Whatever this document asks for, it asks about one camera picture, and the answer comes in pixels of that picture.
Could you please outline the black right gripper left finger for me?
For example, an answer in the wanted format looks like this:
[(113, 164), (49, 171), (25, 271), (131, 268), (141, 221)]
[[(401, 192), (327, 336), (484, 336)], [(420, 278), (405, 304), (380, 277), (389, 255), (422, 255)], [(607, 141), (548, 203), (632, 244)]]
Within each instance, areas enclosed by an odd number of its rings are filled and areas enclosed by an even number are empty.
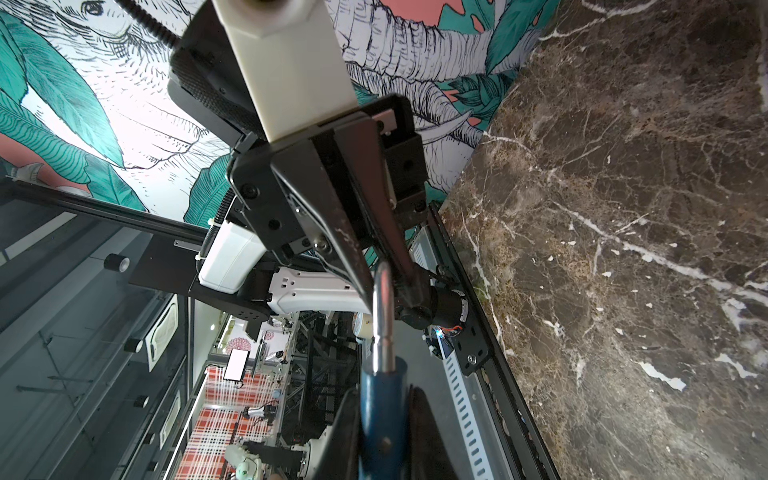
[(361, 432), (360, 395), (357, 389), (343, 397), (332, 425), (309, 445), (308, 478), (358, 478)]

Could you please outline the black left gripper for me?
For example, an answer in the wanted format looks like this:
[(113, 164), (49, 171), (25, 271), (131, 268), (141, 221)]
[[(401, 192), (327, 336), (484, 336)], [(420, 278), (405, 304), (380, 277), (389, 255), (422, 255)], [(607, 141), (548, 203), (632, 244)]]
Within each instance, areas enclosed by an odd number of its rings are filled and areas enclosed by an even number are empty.
[(425, 221), (427, 169), (410, 102), (388, 95), (268, 143), (244, 138), (227, 168), (238, 200), (236, 223), (256, 234), (268, 256), (296, 264), (312, 252), (373, 306), (363, 252), (388, 261), (402, 308), (431, 318), (429, 276), (404, 233)]

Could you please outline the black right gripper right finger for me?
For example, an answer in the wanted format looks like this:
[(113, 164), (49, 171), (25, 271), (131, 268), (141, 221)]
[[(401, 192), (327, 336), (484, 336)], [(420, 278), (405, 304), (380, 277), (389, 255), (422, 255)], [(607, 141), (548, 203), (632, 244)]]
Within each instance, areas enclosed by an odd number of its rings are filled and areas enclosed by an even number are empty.
[(412, 386), (408, 394), (407, 478), (457, 480), (425, 392)]

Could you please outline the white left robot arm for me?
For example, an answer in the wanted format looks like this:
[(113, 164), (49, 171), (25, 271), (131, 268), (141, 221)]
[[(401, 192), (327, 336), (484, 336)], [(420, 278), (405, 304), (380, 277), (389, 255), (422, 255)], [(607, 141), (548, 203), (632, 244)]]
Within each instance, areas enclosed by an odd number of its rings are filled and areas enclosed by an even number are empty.
[(260, 316), (335, 310), (463, 328), (465, 295), (405, 240), (429, 212), (411, 104), (357, 101), (323, 2), (207, 1), (182, 34), (135, 1), (121, 8), (170, 48), (177, 104), (231, 148), (198, 287), (231, 297), (258, 280)]

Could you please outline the blue padlock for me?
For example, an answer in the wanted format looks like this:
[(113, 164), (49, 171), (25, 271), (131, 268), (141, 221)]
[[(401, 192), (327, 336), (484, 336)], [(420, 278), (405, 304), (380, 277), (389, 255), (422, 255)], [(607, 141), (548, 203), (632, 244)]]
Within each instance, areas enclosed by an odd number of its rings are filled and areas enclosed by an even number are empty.
[(395, 353), (395, 288), (390, 265), (374, 275), (372, 351), (365, 361), (360, 391), (360, 479), (402, 477), (407, 446), (407, 368)]

